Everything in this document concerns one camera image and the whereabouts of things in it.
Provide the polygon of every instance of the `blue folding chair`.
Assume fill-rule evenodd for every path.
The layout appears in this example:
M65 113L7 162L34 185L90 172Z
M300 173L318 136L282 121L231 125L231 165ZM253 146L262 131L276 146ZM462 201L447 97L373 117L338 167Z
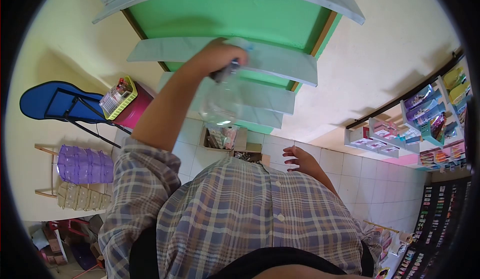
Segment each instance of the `blue folding chair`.
M20 110L29 118L35 120L59 120L70 122L91 135L121 148L116 143L78 124L78 121L90 124L104 123L115 126L131 134L120 125L105 119L100 99L103 95L88 93L75 85L64 81L49 81L28 89L20 98Z

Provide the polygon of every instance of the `black display board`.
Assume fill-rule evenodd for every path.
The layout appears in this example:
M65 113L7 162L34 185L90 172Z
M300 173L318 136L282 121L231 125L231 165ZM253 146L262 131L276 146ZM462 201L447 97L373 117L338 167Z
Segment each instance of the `black display board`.
M424 187L414 241L405 251L393 279L428 278L442 250L450 246L465 211L470 184L471 177L466 177Z

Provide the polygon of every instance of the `plaid shirt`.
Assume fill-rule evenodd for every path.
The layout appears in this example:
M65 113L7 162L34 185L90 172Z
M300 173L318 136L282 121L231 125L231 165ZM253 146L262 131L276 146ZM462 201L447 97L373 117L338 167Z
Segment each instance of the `plaid shirt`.
M360 240L377 270L380 234L363 234L340 199L309 175L229 157L181 186L179 167L172 153L126 140L99 234L109 279L129 278L132 244L153 225L160 278L206 278L249 252L279 246L360 275Z

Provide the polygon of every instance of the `yellow basket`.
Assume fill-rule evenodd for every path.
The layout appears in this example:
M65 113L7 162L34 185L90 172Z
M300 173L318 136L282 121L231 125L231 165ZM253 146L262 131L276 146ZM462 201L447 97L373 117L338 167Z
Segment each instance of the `yellow basket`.
M135 87L135 83L130 78L130 76L128 75L124 76L123 79L127 81L129 84L131 84L132 92L125 100L123 100L123 102L117 107L117 109L113 111L113 113L110 116L108 116L105 110L103 110L103 114L105 115L105 118L107 120L114 120L127 107L127 105L130 104L130 102L132 102L135 99L135 97L137 97L138 95L137 88Z

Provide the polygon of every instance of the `pink container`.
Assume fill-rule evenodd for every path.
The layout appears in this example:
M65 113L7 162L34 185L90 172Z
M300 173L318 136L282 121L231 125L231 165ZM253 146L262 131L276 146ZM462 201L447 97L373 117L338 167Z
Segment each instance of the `pink container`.
M135 83L138 95L130 102L127 107L113 120L115 124L135 128L140 116L144 113L147 106L152 102L153 97L139 84Z

